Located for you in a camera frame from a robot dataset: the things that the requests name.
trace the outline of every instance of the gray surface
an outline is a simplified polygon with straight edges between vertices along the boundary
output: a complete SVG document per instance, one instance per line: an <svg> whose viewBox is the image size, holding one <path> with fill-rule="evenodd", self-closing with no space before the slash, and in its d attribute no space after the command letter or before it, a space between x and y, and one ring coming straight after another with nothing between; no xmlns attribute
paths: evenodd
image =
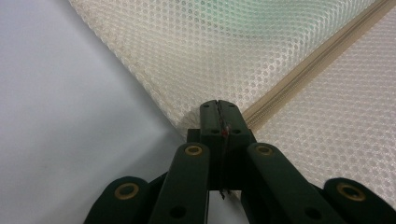
<svg viewBox="0 0 396 224"><path fill-rule="evenodd" d="M82 223L112 180L183 139L67 1L0 3L0 223ZM209 223L247 223L212 193Z"/></svg>

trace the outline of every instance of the brass ring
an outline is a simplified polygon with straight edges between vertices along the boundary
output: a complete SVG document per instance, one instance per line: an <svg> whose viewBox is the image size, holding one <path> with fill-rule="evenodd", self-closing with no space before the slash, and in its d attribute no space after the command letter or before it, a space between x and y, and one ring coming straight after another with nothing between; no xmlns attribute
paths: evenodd
<svg viewBox="0 0 396 224"><path fill-rule="evenodd" d="M126 188L133 188L131 192L128 193L122 193L122 191ZM137 192L139 191L139 186L137 186L134 183L126 183L119 185L118 188L116 188L116 191L114 192L114 196L120 200L128 200L132 199L134 196L136 196Z"/></svg>
<svg viewBox="0 0 396 224"><path fill-rule="evenodd" d="M202 148L198 146L189 146L184 149L187 155L189 156L198 156L202 154Z"/></svg>
<svg viewBox="0 0 396 224"><path fill-rule="evenodd" d="M349 200L355 202L362 202L366 200L366 195L360 189L346 183L339 183L337 185L338 192Z"/></svg>
<svg viewBox="0 0 396 224"><path fill-rule="evenodd" d="M263 156L269 156L274 153L274 151L270 147L266 146L256 146L256 150Z"/></svg>

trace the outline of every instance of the black metal bracket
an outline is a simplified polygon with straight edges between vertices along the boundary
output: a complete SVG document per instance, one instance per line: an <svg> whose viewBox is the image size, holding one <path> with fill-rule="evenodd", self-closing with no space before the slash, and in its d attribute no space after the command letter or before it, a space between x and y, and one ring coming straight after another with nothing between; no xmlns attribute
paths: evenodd
<svg viewBox="0 0 396 224"><path fill-rule="evenodd" d="M393 208L358 182L311 185L278 148L256 142L236 105L206 102L200 119L167 174L115 180L84 223L206 223L210 190L242 190L250 223L396 223Z"/></svg>

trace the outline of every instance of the white mesh fabric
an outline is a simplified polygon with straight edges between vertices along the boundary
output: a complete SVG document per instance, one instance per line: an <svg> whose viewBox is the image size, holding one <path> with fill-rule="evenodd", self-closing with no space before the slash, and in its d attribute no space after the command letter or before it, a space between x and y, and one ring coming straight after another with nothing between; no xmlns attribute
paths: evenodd
<svg viewBox="0 0 396 224"><path fill-rule="evenodd" d="M182 133L213 99L242 111L374 0L71 0Z"/></svg>
<svg viewBox="0 0 396 224"><path fill-rule="evenodd" d="M256 134L313 184L355 179L396 208L396 8Z"/></svg>

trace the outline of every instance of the zipper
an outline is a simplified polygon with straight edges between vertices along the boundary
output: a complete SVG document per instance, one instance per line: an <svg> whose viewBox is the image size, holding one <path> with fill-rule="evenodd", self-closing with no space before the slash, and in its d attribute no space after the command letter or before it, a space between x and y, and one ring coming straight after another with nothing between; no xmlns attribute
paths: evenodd
<svg viewBox="0 0 396 224"><path fill-rule="evenodd" d="M377 0L364 9L361 14L312 52L261 99L250 106L243 113L247 126L253 132L258 131L283 105L375 25L395 5L396 1L394 0Z"/></svg>

